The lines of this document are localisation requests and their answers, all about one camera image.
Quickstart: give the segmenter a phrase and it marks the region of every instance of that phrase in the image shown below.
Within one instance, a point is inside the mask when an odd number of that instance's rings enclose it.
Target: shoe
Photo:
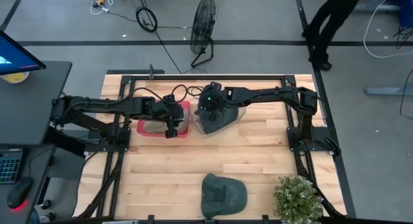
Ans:
[[[305,41],[311,45],[315,45],[320,37],[319,33],[312,33],[308,28],[306,28],[301,35],[305,38]]]
[[[329,71],[333,67],[328,61],[316,61],[312,57],[308,60],[322,71]]]

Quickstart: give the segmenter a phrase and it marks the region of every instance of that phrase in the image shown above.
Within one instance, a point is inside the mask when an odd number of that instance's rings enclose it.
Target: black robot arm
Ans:
[[[225,87],[211,82],[200,97],[198,109],[214,110],[220,108],[247,107],[252,103],[284,102],[297,111],[299,116],[300,139],[312,137],[312,116],[317,113],[317,93],[307,88],[275,87],[249,90],[243,87]]]
[[[104,137],[121,140],[122,132],[116,131],[117,123],[104,123],[84,113],[121,114],[130,119],[164,121],[167,138],[176,137],[175,127],[183,119],[183,109],[176,103],[174,95],[156,101],[154,97],[127,97],[121,101],[90,99],[88,97],[62,97],[52,101],[50,119],[54,125],[74,123],[89,130],[98,131]]]

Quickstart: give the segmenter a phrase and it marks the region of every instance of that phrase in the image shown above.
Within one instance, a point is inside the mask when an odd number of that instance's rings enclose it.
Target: green cap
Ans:
[[[202,181],[201,210],[210,219],[217,215],[237,214],[247,205],[247,188],[236,179],[211,173]]]

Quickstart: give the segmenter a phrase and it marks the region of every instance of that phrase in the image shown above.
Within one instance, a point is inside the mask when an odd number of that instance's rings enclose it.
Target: computer monitor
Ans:
[[[0,30],[0,75],[45,68],[44,63]]]

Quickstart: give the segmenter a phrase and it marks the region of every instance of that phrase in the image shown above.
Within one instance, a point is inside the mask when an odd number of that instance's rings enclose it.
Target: electric fan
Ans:
[[[190,41],[191,51],[198,55],[191,63],[192,68],[210,61],[214,57],[214,41],[211,38],[211,34],[217,18],[216,8],[214,0],[201,0],[199,2],[194,24],[192,25]],[[209,44],[211,44],[211,56],[202,62],[196,63],[199,57],[205,53],[205,49],[207,49]]]

